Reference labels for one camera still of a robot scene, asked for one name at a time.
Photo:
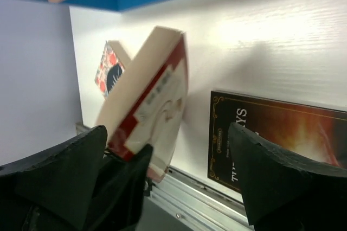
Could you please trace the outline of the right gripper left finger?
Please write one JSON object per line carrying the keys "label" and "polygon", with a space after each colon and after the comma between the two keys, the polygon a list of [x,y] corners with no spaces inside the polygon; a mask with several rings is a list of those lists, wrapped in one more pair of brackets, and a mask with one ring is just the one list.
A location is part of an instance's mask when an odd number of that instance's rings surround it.
{"label": "right gripper left finger", "polygon": [[1,230],[82,230],[107,141],[96,126],[1,166]]}

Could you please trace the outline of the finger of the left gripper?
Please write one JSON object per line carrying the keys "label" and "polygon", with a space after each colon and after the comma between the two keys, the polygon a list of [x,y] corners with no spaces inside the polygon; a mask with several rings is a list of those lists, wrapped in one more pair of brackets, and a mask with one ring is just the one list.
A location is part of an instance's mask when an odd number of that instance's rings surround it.
{"label": "finger of the left gripper", "polygon": [[152,146],[146,144],[125,161],[106,149],[89,205],[89,230],[136,229],[152,152]]}

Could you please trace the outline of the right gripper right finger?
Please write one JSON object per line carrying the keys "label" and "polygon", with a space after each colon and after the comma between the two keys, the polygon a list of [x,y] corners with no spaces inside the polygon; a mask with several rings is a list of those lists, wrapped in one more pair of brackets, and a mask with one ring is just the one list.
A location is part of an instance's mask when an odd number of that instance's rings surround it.
{"label": "right gripper right finger", "polygon": [[231,123],[230,152],[255,230],[346,230],[346,170]]}

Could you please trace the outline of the brown Edward Tulane book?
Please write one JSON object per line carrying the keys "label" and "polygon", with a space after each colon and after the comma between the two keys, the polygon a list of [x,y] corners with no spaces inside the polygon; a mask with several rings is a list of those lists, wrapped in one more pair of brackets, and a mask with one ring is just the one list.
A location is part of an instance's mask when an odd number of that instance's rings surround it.
{"label": "brown Edward Tulane book", "polygon": [[162,181],[174,155],[188,93],[185,33],[156,26],[104,101],[96,125],[107,147],[130,161],[153,147],[147,176]]}

